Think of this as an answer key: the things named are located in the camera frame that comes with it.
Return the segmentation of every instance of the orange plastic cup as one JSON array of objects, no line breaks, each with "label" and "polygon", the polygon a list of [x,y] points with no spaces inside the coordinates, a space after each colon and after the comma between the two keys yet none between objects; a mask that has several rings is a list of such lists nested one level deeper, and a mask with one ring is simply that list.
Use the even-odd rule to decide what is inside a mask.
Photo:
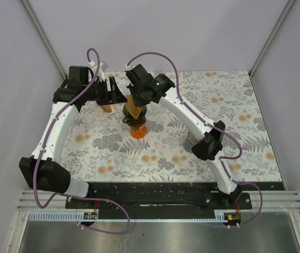
[{"label": "orange plastic cup", "polygon": [[148,133],[148,130],[146,129],[145,124],[143,124],[141,127],[139,127],[138,130],[135,130],[133,127],[130,127],[130,134],[132,137],[134,137],[136,139],[144,138],[147,133]]}]

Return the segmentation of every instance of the floral tablecloth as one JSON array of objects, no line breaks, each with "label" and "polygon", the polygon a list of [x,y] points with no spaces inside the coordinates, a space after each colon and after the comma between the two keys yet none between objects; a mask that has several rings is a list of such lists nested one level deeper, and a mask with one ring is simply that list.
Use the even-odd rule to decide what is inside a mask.
[{"label": "floral tablecloth", "polygon": [[[163,72],[172,80],[174,72]],[[129,80],[124,72],[114,75],[124,95]],[[179,72],[181,93],[202,113],[222,120],[226,130],[241,143],[243,156],[228,161],[240,181],[281,181],[263,118],[246,71]],[[62,153],[62,166],[85,181],[214,181],[204,161],[184,150],[187,129],[173,113],[149,104],[148,134],[134,139],[122,123],[123,105],[107,115],[95,103],[82,107],[74,121]],[[226,156],[238,153],[227,137]]]}]

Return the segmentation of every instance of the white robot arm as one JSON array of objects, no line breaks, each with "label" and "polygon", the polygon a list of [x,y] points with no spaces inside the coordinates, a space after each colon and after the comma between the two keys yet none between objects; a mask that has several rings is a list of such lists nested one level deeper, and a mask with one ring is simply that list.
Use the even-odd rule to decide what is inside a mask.
[{"label": "white robot arm", "polygon": [[[198,158],[206,161],[218,183],[219,191],[225,194],[234,192],[237,184],[229,179],[219,160],[223,156],[221,145],[222,134],[208,126],[208,124],[219,124],[217,127],[224,130],[225,125],[221,121],[215,123],[212,119],[206,117],[185,98],[183,104],[179,99],[174,83],[164,74],[159,74],[153,78],[139,64],[132,69],[129,68],[126,71],[126,75],[131,81],[128,88],[135,105],[143,106],[150,102],[155,102],[174,113],[198,139],[198,143],[192,147],[192,151]],[[193,114],[185,104],[194,113],[199,115],[199,117],[203,118],[206,123],[203,123]],[[224,164],[231,176],[228,165],[225,162]]]},{"label": "white robot arm", "polygon": [[[57,120],[54,121],[59,110],[87,86],[89,79],[88,72],[88,67],[71,66],[69,68],[67,88],[61,87],[54,93],[54,104],[50,120],[41,141],[29,158],[21,158],[19,167],[30,188],[33,187],[33,173],[37,164],[37,157],[40,155],[41,150],[43,150],[44,152],[38,166],[37,189],[63,193],[69,196],[86,197],[89,184],[71,177],[70,173],[60,165],[66,136],[81,106],[86,101],[96,101],[98,105],[124,103],[127,101],[119,91],[113,77],[109,78],[111,90],[108,91],[107,81],[101,80],[104,78],[101,74],[101,77],[95,81],[84,95],[67,107]],[[137,65],[126,71],[126,75],[131,81],[128,88],[135,105],[143,106],[150,102],[158,103],[173,112],[186,124],[198,139],[197,144],[192,147],[194,155],[206,161],[218,183],[218,190],[228,196],[235,195],[234,199],[236,199],[240,194],[240,191],[236,190],[237,184],[228,178],[219,160],[223,156],[221,145],[222,134],[207,124],[215,125],[223,130],[225,129],[225,125],[221,121],[216,123],[212,119],[209,119],[184,99],[184,102],[193,109],[194,113],[207,122],[207,124],[202,123],[178,99],[177,89],[167,76],[159,74],[153,78],[141,65]],[[48,133],[51,124],[54,125],[51,128],[51,132]],[[47,138],[46,143],[43,143],[46,135],[50,137]]]},{"label": "white robot arm", "polygon": [[[201,141],[205,138],[205,133],[209,133],[212,131],[212,128],[206,126],[206,124],[201,123],[200,120],[193,115],[183,104],[180,103],[180,100],[177,98],[177,89],[175,87],[171,87],[167,92],[166,96],[162,97],[159,100],[161,106],[167,108],[171,112],[173,112],[179,120],[181,120],[188,129],[195,135],[198,141]],[[189,101],[184,99],[184,102],[187,103],[195,112],[197,112],[201,117],[206,120],[209,124],[214,124],[214,121],[205,115],[203,115],[197,108],[195,108]],[[225,193],[230,194],[237,187],[236,183],[232,182],[228,179],[219,158],[223,157],[224,154],[222,150],[219,150],[215,155],[214,160],[207,159],[206,163],[208,167],[211,169],[217,183],[218,189]]]}]

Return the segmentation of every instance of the gray wall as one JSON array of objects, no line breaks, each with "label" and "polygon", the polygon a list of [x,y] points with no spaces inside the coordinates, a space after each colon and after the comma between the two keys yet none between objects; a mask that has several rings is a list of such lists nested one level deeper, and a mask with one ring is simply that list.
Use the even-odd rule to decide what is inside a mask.
[{"label": "gray wall", "polygon": [[[95,47],[109,71],[145,51],[179,70],[249,70],[287,0],[30,0],[62,63]],[[170,70],[157,56],[149,70]]]},{"label": "gray wall", "polygon": [[300,195],[300,1],[254,81],[286,182]]},{"label": "gray wall", "polygon": [[0,0],[0,252],[27,188],[18,162],[42,136],[60,82],[19,1]]}]

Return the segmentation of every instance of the red wire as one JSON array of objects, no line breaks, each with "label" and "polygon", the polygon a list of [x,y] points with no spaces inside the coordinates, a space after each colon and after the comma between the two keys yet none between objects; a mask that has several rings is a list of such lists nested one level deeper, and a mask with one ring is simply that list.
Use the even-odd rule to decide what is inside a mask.
[{"label": "red wire", "polygon": [[240,203],[238,203],[237,206],[236,206],[235,214],[237,215],[239,212],[240,212]]}]

